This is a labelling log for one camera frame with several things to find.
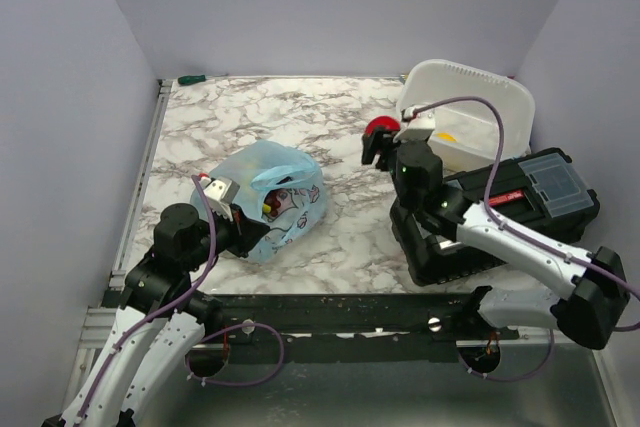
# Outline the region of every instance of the marble surface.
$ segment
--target marble surface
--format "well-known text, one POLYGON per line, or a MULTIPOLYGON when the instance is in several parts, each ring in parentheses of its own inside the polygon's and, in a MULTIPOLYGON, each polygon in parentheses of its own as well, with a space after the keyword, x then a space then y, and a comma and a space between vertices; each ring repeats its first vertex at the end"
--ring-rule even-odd
POLYGON ((207 293, 466 292, 478 285, 522 289, 535 281, 509 267, 439 286, 417 287, 391 233, 388 174, 361 166, 360 136, 378 115, 394 115, 396 79, 217 78, 171 92, 142 213, 127 261, 151 245, 162 209, 188 202, 190 176, 269 139, 308 152, 329 191, 324 220, 269 263, 223 255, 201 289, 207 293))

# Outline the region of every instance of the wire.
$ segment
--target wire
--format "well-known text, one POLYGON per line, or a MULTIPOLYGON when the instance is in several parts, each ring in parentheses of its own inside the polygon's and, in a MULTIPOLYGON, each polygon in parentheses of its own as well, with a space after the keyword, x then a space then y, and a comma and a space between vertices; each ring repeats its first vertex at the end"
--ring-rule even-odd
POLYGON ((203 386, 204 386, 205 383, 207 383, 207 384, 211 384, 211 385, 221 385, 223 387, 253 387, 255 385, 264 384, 265 382, 267 382, 267 381, 271 380, 272 378, 274 378, 276 376, 276 374, 278 372, 280 372, 280 369, 282 368, 282 365, 284 364, 284 341, 282 340, 282 336, 280 335, 280 333, 276 329, 271 327, 270 325, 261 324, 259 322, 252 322, 252 323, 247 322, 247 323, 243 323, 243 324, 232 325, 231 327, 226 327, 226 328, 224 328, 222 330, 219 330, 218 332, 216 332, 214 334, 208 335, 207 337, 202 339, 202 342, 208 342, 209 340, 214 339, 216 337, 219 337, 221 335, 225 335, 226 336, 227 332, 232 332, 234 330, 244 329, 246 327, 256 327, 256 328, 259 328, 259 329, 265 329, 265 330, 268 330, 269 332, 271 332, 273 335, 276 336, 276 339, 278 340, 278 344, 280 345, 280 355, 278 357, 278 362, 276 363, 276 366, 273 368, 273 370, 271 372, 269 372, 264 377, 261 377, 261 378, 256 379, 256 380, 250 380, 248 382, 227 382, 227 381, 224 381, 224 380, 215 380, 215 379, 209 379, 209 378, 206 378, 206 377, 198 377, 191 370, 191 362, 189 360, 189 356, 187 355, 185 357, 185 367, 189 371, 189 377, 187 377, 187 380, 194 378, 196 380, 201 381, 203 386))
MULTIPOLYGON (((440 100, 438 102, 435 102, 433 104, 430 105, 426 105, 424 107, 419 107, 417 109, 414 110, 413 112, 413 118, 415 119, 418 114, 421 114, 423 112, 426 112, 428 110, 433 110, 437 107, 441 107, 443 105, 448 105, 448 104, 453 104, 456 102, 479 102, 481 104, 484 104, 489 110, 491 110, 491 113, 493 113, 493 116, 496 118, 496 123, 498 124, 498 149, 496 151, 496 158, 493 161, 493 165, 491 166, 491 172, 489 173, 489 179, 487 180, 487 185, 484 189, 484 197, 483 197, 483 203, 484 203, 484 208, 485 211, 487 212, 487 215, 489 216, 489 218, 491 220, 493 220, 496 224, 501 225, 504 230, 506 230, 507 232, 511 233, 512 235, 518 237, 521 240, 524 240, 525 242, 528 242, 529 244, 538 247, 539 249, 542 249, 543 251, 552 254, 556 257, 560 257, 563 260, 566 259, 566 254, 558 249, 555 249, 553 247, 550 247, 548 245, 546 245, 543 242, 538 241, 537 239, 534 239, 530 236, 528 236, 527 234, 520 232, 519 230, 511 227, 508 223, 503 222, 503 220, 501 220, 500 218, 498 218, 498 216, 495 214, 495 212, 493 211, 493 209, 491 208, 491 205, 489 204, 489 197, 491 196, 491 187, 493 186, 493 181, 496 178, 496 173, 498 172, 498 167, 500 166, 500 160, 502 159, 502 151, 504 150, 504 124, 502 122, 502 117, 500 117, 500 113, 498 112, 498 109, 496 109, 494 107, 494 105, 489 102, 486 99, 483 99, 482 97, 476 97, 476 96, 463 96, 463 97, 452 97, 450 99, 444 99, 444 100, 440 100)), ((566 259, 569 262, 572 262, 574 264, 578 264, 581 267, 587 268, 587 269, 591 269, 595 272, 597 272, 598 274, 606 277, 607 279, 615 282, 616 284, 618 284, 620 287, 622 287, 623 289, 627 290, 628 292, 631 293, 631 295, 633 295, 636 299, 640 300, 640 290, 638 290, 637 288, 633 287, 632 285, 630 285, 629 283, 625 282, 623 279, 619 278, 616 275, 613 275, 611 272, 606 271, 605 269, 603 269, 602 267, 599 267, 597 265, 591 264, 589 262, 586 262, 582 259, 576 259, 576 258, 569 258, 566 259)), ((614 328, 615 332, 632 332, 635 330, 640 329, 640 322, 637 322, 636 324, 633 325, 627 325, 627 326, 623 326, 623 327, 616 327, 614 328)), ((517 381, 517 380, 525 380, 525 379, 530 379, 531 377, 537 375, 542 368, 544 367, 544 365, 549 361, 549 359, 552 356, 552 351, 553 351, 553 345, 555 344, 555 338, 553 335, 553 331, 550 331, 549 334, 549 352, 547 353, 547 356, 544 358, 544 360, 542 361, 542 363, 535 368, 534 370, 532 370, 531 372, 529 372, 528 374, 524 374, 522 376, 519 377, 514 377, 513 379, 500 379, 497 380, 497 382, 509 382, 509 381, 517 381)), ((479 372, 475 372, 475 374, 481 376, 482 378, 489 378, 488 376, 481 374, 479 372)))
POLYGON ((489 380, 491 382, 501 382, 501 383, 519 382, 521 380, 532 379, 542 371, 542 369, 553 358, 553 350, 554 350, 555 344, 556 344, 555 335, 553 334, 553 330, 550 330, 547 354, 544 356, 544 359, 542 359, 542 362, 540 362, 540 364, 538 364, 538 366, 535 369, 531 370, 530 372, 527 372, 526 374, 518 375, 516 377, 508 377, 508 378, 493 377, 491 375, 481 374, 480 372, 476 372, 471 367, 469 367, 469 365, 465 362, 465 360, 462 358, 462 355, 460 355, 460 353, 458 353, 458 360, 460 360, 460 363, 467 368, 467 373, 473 375, 474 377, 478 377, 483 380, 489 380))
MULTIPOLYGON (((198 192, 198 195, 200 196, 200 200, 202 201, 203 205, 208 205, 207 198, 205 197, 202 187, 200 186, 200 179, 197 176, 193 175, 191 176, 191 180, 193 180, 193 183, 196 186, 196 191, 198 192)), ((91 404, 91 400, 93 399, 93 396, 95 395, 96 390, 98 390, 98 386, 100 385, 100 382, 105 376, 107 369, 111 365, 111 362, 113 361, 114 357, 116 356, 117 353, 120 352, 120 350, 122 349, 122 346, 127 341, 127 339, 129 339, 143 325, 153 321, 154 319, 157 319, 161 315, 169 312, 170 310, 175 309, 179 305, 183 304, 185 301, 189 300, 191 296, 195 293, 195 291, 198 290, 198 287, 200 287, 202 282, 204 282, 204 279, 207 277, 207 275, 209 275, 209 272, 211 272, 213 267, 216 265, 218 257, 216 256, 215 218, 213 217, 213 212, 211 211, 211 209, 205 209, 205 211, 207 212, 207 220, 209 221, 209 233, 211 236, 211 240, 210 240, 210 246, 209 246, 209 257, 207 259, 207 263, 205 265, 204 271, 202 272, 202 275, 198 277, 198 279, 193 283, 191 288, 187 290, 184 294, 182 294, 173 302, 170 302, 164 307, 147 315, 144 319, 140 320, 137 324, 135 324, 129 330, 125 331, 122 334, 122 337, 120 337, 120 339, 113 344, 111 353, 107 356, 104 363, 100 366, 100 370, 96 374, 96 377, 93 380, 91 387, 89 387, 89 391, 87 392, 87 395, 84 399, 84 402, 82 403, 82 406, 80 407, 80 410, 78 410, 76 418, 80 419, 80 421, 76 421, 73 424, 73 427, 80 427, 80 423, 84 420, 84 416, 87 413, 87 410, 89 409, 89 405, 91 404)))

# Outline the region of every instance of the white enclosure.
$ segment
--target white enclosure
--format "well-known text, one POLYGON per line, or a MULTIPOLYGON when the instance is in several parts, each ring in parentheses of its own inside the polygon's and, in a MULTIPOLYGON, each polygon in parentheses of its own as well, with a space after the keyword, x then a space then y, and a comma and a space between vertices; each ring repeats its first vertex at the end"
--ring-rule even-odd
MULTIPOLYGON (((430 58, 515 74, 536 101, 533 147, 565 149, 599 194, 585 244, 615 248, 640 283, 640 0, 0 0, 0 11, 3 425, 61 410, 158 78, 397 76, 430 58)), ((632 303, 625 321, 639 315, 632 303)), ((638 336, 611 345, 636 399, 638 336)))

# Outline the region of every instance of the screw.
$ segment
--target screw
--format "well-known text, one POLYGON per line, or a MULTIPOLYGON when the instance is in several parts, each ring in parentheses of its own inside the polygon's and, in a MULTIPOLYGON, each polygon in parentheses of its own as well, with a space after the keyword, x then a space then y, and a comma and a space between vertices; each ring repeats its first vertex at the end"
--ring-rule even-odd
MULTIPOLYGON (((242 323, 243 324, 253 324, 253 320, 247 319, 242 323)), ((247 327, 243 327, 242 328, 242 332, 244 332, 247 335, 251 334, 254 330, 256 330, 256 328, 253 325, 248 325, 247 327)))
POLYGON ((431 317, 427 322, 427 325, 429 326, 429 330, 431 332, 435 333, 435 332, 440 332, 440 330, 442 330, 442 322, 440 322, 440 319, 437 317, 431 317))

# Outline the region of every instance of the container lid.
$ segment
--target container lid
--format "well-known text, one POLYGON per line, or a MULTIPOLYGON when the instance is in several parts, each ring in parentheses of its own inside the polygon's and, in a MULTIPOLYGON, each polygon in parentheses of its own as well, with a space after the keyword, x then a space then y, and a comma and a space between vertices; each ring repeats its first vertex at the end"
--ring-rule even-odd
POLYGON ((586 184, 560 154, 525 160, 518 166, 531 180, 551 217, 559 217, 593 205, 586 184))

